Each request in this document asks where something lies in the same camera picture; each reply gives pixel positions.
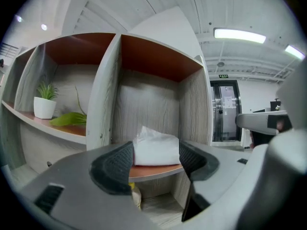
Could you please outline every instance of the exit sign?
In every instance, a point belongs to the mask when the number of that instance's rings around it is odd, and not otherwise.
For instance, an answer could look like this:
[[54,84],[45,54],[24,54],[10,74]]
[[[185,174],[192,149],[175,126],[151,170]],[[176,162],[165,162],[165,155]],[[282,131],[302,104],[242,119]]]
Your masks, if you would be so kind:
[[227,74],[225,74],[225,75],[219,75],[219,78],[221,78],[221,79],[228,79],[228,75],[227,75]]

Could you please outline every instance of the white pot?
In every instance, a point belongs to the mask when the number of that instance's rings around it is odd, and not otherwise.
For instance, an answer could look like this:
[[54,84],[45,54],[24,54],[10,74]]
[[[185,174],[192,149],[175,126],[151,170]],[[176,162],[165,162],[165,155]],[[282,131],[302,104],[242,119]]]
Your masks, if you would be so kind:
[[56,102],[34,97],[34,115],[41,119],[52,119],[54,109],[56,108]]

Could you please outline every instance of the fluorescent light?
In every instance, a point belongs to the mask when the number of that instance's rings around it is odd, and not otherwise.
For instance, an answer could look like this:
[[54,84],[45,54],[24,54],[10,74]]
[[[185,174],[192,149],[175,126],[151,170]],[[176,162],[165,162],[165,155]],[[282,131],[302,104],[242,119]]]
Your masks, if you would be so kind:
[[16,15],[16,19],[17,19],[18,22],[22,22],[23,21],[23,19],[19,15]]
[[47,26],[45,24],[42,24],[41,27],[44,31],[47,30]]
[[263,44],[266,37],[250,32],[244,32],[239,30],[232,30],[232,29],[215,29],[214,30],[214,37],[215,38],[233,38],[233,39],[242,39],[253,41],[256,43]]
[[299,52],[296,48],[293,48],[292,46],[288,45],[288,47],[285,49],[286,52],[290,53],[291,55],[296,56],[299,59],[304,59],[305,55],[301,52]]

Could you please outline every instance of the glass door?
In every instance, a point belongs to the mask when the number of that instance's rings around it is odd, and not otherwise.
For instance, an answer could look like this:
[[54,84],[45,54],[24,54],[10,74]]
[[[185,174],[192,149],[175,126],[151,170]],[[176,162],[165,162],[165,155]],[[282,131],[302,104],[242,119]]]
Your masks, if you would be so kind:
[[241,113],[236,81],[211,81],[213,104],[213,141],[240,141],[241,129],[236,115]]

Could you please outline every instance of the white tissue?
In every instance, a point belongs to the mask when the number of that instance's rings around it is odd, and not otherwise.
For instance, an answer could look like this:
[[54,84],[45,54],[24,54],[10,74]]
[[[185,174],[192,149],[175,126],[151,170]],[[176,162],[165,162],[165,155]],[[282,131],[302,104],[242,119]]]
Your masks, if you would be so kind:
[[175,136],[143,126],[133,145],[135,165],[180,164],[179,139]]

